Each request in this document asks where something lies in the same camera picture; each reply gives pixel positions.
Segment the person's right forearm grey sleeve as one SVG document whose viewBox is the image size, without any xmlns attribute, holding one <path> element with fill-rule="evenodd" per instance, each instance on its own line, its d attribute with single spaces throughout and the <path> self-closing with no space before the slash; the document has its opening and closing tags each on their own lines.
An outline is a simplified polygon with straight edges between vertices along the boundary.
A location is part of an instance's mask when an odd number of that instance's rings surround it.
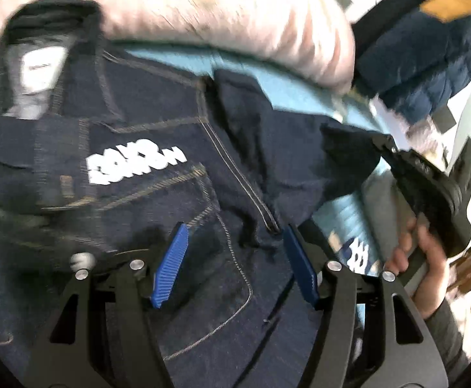
<svg viewBox="0 0 471 388">
<path fill-rule="evenodd" d="M 441 355 L 448 383 L 453 384 L 467 368 L 468 358 L 462 348 L 462 334 L 445 299 L 436 311 L 425 319 L 425 324 Z"/>
</svg>

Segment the person's right hand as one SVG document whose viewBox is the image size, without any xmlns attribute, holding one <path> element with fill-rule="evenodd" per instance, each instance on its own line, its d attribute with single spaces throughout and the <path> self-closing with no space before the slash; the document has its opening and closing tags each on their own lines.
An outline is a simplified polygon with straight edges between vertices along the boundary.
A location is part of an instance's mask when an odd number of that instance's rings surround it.
<svg viewBox="0 0 471 388">
<path fill-rule="evenodd" d="M 445 300 L 450 278 L 447 256 L 440 240 L 420 220 L 410 218 L 383 269 L 395 276 L 405 275 L 412 261 L 417 259 L 412 253 L 414 247 L 419 249 L 421 263 L 413 272 L 406 290 L 413 292 L 413 303 L 421 317 L 427 320 Z"/>
</svg>

